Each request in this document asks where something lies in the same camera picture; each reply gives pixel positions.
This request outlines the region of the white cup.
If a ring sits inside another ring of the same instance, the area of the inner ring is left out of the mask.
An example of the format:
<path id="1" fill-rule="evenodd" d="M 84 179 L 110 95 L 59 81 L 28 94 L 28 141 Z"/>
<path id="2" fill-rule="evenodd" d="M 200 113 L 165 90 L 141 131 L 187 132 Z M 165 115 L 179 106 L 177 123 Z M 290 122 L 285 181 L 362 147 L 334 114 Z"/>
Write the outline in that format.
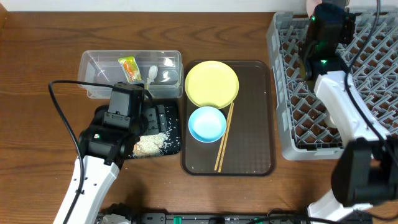
<path id="1" fill-rule="evenodd" d="M 329 128 L 334 128 L 336 129 L 336 124 L 334 123 L 329 111 L 326 111 L 326 117 L 324 119 L 325 124 L 329 127 Z"/>

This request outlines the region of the blue bowl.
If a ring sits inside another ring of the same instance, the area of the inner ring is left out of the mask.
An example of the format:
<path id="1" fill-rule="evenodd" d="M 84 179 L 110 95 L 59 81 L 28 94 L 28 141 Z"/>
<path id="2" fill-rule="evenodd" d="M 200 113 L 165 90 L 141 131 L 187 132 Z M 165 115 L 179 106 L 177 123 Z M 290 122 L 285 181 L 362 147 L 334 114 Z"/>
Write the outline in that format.
<path id="1" fill-rule="evenodd" d="M 210 106 L 200 107 L 190 115 L 188 130 L 197 141 L 215 142 L 226 131 L 226 118 L 219 109 Z"/>

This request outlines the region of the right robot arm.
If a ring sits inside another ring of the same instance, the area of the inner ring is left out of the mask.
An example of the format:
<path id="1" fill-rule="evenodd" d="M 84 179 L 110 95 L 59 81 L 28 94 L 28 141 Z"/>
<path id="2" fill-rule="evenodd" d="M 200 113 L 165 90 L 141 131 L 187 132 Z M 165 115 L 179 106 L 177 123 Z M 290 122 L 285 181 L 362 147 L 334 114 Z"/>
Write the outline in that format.
<path id="1" fill-rule="evenodd" d="M 352 213 L 397 199 L 397 139 L 373 116 L 338 44 L 353 41 L 356 16 L 343 3 L 320 1 L 309 15 L 300 75 L 324 104 L 343 141 L 331 190 L 307 208 L 310 223 L 340 223 Z"/>

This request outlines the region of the rice food waste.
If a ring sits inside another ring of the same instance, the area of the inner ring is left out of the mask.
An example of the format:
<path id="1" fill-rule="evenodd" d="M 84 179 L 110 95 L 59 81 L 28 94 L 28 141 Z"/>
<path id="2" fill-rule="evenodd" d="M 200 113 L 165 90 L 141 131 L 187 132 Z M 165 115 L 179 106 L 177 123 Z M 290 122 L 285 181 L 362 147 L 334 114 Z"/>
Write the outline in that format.
<path id="1" fill-rule="evenodd" d="M 176 140 L 173 140 L 172 119 L 166 117 L 164 109 L 149 108 L 144 112 L 147 129 L 134 145 L 131 159 L 159 157 L 175 154 L 178 151 Z"/>

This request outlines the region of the white tissue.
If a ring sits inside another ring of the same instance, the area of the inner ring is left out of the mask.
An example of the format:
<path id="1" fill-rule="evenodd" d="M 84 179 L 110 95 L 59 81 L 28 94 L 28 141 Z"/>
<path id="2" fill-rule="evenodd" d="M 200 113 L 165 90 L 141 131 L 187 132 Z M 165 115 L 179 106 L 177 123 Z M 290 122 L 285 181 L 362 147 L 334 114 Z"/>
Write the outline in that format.
<path id="1" fill-rule="evenodd" d="M 154 82 L 154 80 L 157 77 L 157 73 L 158 73 L 158 67 L 156 65 L 152 65 L 148 71 L 146 85 L 150 85 L 152 82 Z"/>

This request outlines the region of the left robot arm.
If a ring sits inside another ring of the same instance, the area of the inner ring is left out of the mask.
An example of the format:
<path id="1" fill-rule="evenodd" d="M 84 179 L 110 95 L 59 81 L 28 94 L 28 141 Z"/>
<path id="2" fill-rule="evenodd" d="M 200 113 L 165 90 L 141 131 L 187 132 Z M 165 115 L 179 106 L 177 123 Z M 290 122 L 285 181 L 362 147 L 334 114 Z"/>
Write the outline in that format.
<path id="1" fill-rule="evenodd" d="M 144 84 L 112 85 L 108 105 L 100 106 L 90 125 L 76 136 L 59 106 L 53 82 L 49 93 L 76 147 L 72 179 L 55 223 L 94 223 L 109 188 L 141 136 L 160 133 L 160 118 Z"/>

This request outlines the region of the green snack wrapper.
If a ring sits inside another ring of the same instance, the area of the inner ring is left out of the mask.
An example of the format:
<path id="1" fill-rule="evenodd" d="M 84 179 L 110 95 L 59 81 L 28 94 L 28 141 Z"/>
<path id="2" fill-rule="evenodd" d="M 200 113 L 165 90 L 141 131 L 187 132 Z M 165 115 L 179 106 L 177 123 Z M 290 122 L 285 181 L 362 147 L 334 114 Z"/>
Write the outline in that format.
<path id="1" fill-rule="evenodd" d="M 129 83 L 142 80 L 141 72 L 134 56 L 119 58 L 118 62 L 122 66 L 126 79 Z"/>

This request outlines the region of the yellow plate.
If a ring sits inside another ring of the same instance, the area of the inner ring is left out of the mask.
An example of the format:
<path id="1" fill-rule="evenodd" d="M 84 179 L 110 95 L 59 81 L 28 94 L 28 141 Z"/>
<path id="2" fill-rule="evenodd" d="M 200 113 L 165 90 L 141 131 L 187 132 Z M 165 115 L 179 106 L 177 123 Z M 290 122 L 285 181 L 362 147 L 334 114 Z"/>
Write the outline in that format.
<path id="1" fill-rule="evenodd" d="M 187 73 L 185 93 L 196 106 L 222 109 L 231 104 L 239 92 L 236 72 L 219 61 L 204 61 Z"/>

